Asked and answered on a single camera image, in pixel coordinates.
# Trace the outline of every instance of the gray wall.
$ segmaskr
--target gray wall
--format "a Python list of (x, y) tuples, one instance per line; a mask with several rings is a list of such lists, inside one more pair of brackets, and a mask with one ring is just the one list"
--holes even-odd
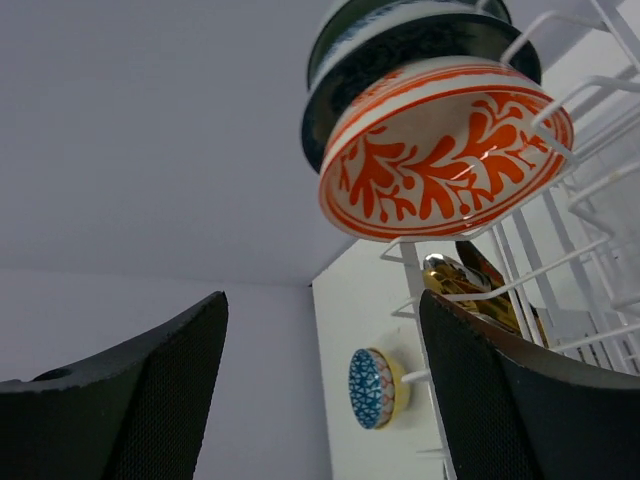
[(310, 288), (0, 271), (0, 380), (101, 351), (218, 289), (229, 330), (195, 478), (331, 478)]

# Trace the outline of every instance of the blue and yellow bowl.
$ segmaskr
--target blue and yellow bowl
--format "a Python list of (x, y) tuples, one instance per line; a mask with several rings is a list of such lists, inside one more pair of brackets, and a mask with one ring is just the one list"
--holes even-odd
[(349, 365), (349, 396), (358, 423), (367, 430), (386, 427), (409, 403), (404, 368), (375, 348), (359, 349)]

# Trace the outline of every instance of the dish rack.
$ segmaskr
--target dish rack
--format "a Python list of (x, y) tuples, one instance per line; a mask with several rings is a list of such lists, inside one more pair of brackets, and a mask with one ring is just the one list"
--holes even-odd
[[(480, 11), (488, 0), (478, 0), (476, 9)], [(629, 60), (629, 65), (616, 77), (591, 76), (577, 83), (566, 94), (542, 110), (533, 120), (532, 126), (549, 146), (565, 156), (567, 164), (564, 171), (550, 184), (534, 192), (528, 198), (505, 212), (490, 225), (486, 225), (466, 235), (452, 237), (400, 237), (387, 244), (380, 258), (396, 262), (404, 267), (409, 286), (410, 298), (392, 312), (396, 318), (418, 319), (418, 305), (424, 282), (420, 269), (420, 261), (416, 249), (417, 243), (430, 240), (472, 240), (482, 234), (488, 234), (498, 258), (498, 268), (505, 276), (505, 286), (489, 293), (469, 295), (448, 295), (451, 301), (485, 300), (508, 292), (514, 306), (520, 330), (525, 339), (542, 345), (542, 338), (531, 310), (524, 284), (535, 282), (544, 302), (550, 319), (566, 318), (567, 313), (560, 307), (548, 273), (558, 267), (567, 266), (573, 281), (579, 288), (593, 328), (582, 332), (581, 338), (559, 341), (549, 348), (558, 353), (583, 360), (602, 368), (617, 370), (629, 374), (640, 375), (640, 342), (635, 333), (640, 331), (640, 288), (629, 291), (625, 284), (640, 286), (640, 264), (635, 265), (635, 257), (640, 258), (640, 249), (635, 245), (640, 241), (640, 230), (636, 233), (633, 221), (640, 220), (632, 208), (623, 205), (621, 195), (612, 196), (616, 187), (634, 179), (640, 172), (640, 105), (634, 103), (631, 108), (621, 112), (618, 118), (605, 128), (598, 129), (595, 134), (578, 144), (573, 152), (558, 144), (541, 126), (546, 118), (560, 109), (571, 99), (585, 90), (597, 87), (595, 93), (580, 104), (571, 113), (575, 121), (579, 120), (593, 108), (607, 100), (614, 92), (622, 91), (640, 93), (640, 83), (630, 81), (640, 72), (640, 40), (633, 33), (618, 8), (608, 0), (589, 0), (599, 14), (597, 21), (565, 15), (558, 11), (549, 11), (540, 15), (504, 52), (501, 61), (509, 63), (513, 55), (530, 39), (531, 35), (542, 25), (550, 21), (561, 21), (577, 24), (586, 29), (608, 32), (615, 38), (618, 46)], [(624, 143), (628, 155), (610, 162), (607, 152), (612, 146)], [(560, 189), (567, 195), (566, 206), (558, 206), (552, 195), (552, 189)], [(532, 231), (522, 212), (522, 207), (534, 199), (541, 197), (548, 215), (555, 228), (564, 254), (554, 261), (543, 263), (540, 252), (533, 240)], [(615, 221), (599, 214), (598, 205), (602, 199), (613, 205), (626, 221)], [(571, 238), (567, 225), (563, 220), (561, 209), (566, 209), (577, 219), (579, 230), (585, 245), (576, 246)], [(521, 274), (515, 262), (512, 248), (507, 239), (504, 221), (513, 220), (517, 234), (524, 247), (527, 259), (532, 268), (529, 273)], [(438, 400), (433, 384), (430, 381), (428, 355), (423, 345), (423, 356), (427, 368), (407, 374), (404, 382), (426, 382), (432, 407), (435, 413), (442, 447), (435, 450), (416, 452), (424, 458), (444, 461), (447, 478), (456, 478), (455, 471), (448, 454), (446, 435), (439, 413)]]

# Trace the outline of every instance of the patterned bowl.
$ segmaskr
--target patterned bowl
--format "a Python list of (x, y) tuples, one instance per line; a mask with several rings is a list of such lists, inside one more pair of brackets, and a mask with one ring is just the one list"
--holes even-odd
[(404, 368), (375, 348), (357, 350), (349, 365), (349, 396), (358, 423), (381, 429), (409, 403), (410, 390), (402, 383)]
[[(427, 9), (433, 12), (442, 13), (445, 11), (456, 11), (460, 6), (475, 8), (478, 0), (418, 0)], [(326, 57), (331, 56), (335, 51), (336, 44), (340, 44), (346, 39), (353, 38), (355, 32), (366, 29), (368, 22), (363, 22), (373, 11), (390, 11), (392, 4), (399, 3), (398, 0), (336, 0), (327, 10), (322, 21), (316, 41), (309, 55), (307, 64), (307, 87), (313, 83), (318, 67)], [(511, 23), (509, 10), (503, 0), (489, 0), (483, 11), (503, 22)]]
[[(307, 160), (320, 171), (338, 118), (389, 72), (416, 60), (451, 55), (497, 61), (519, 35), (510, 24), (455, 2), (397, 0), (372, 11), (334, 42), (313, 76), (301, 131)], [(511, 64), (540, 82), (540, 61), (531, 43)]]
[[(319, 201), (356, 237), (443, 237), (490, 223), (551, 181), (565, 159), (532, 130), (552, 99), (473, 57), (423, 60), (365, 90), (329, 138)], [(571, 148), (569, 115), (544, 127)]]

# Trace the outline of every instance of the orange and white bowl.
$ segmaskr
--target orange and white bowl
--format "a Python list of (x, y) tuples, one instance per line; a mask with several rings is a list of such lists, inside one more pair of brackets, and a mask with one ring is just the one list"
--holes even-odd
[[(336, 124), (320, 172), (320, 206), (341, 230), (389, 241), (481, 227), (551, 181), (565, 159), (531, 120), (552, 102), (512, 68), (442, 57), (395, 70)], [(544, 122), (573, 145), (569, 115)]]

